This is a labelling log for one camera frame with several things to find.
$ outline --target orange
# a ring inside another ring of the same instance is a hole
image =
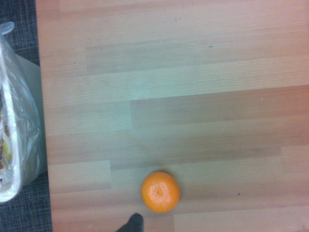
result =
[[[176,181],[164,172],[155,172],[147,176],[140,192],[146,206],[156,213],[165,213],[174,208],[180,196]]]

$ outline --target plastic bag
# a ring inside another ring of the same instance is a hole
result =
[[[0,25],[0,33],[2,35],[5,35],[7,33],[10,33],[15,27],[15,24],[13,22],[7,22]]]
[[[0,31],[0,95],[2,117],[8,127],[12,160],[6,181],[0,183],[0,203],[16,196],[23,185],[47,170],[42,121],[29,90],[25,73],[8,42],[2,36],[12,24]]]

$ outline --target black object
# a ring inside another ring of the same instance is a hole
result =
[[[35,0],[0,0],[0,24],[10,21],[15,28],[4,37],[12,49],[40,65]]]
[[[142,232],[144,229],[144,219],[142,215],[135,213],[133,214],[127,224],[123,225],[116,232]]]

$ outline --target wood grain surface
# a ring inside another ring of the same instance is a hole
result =
[[[309,232],[309,1],[36,6],[54,231]]]

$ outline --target gray carpet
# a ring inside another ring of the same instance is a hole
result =
[[[5,36],[15,52],[40,65],[35,0],[0,0],[0,24],[12,21]],[[52,231],[48,175],[43,173],[23,187],[11,201],[0,204],[0,232]]]

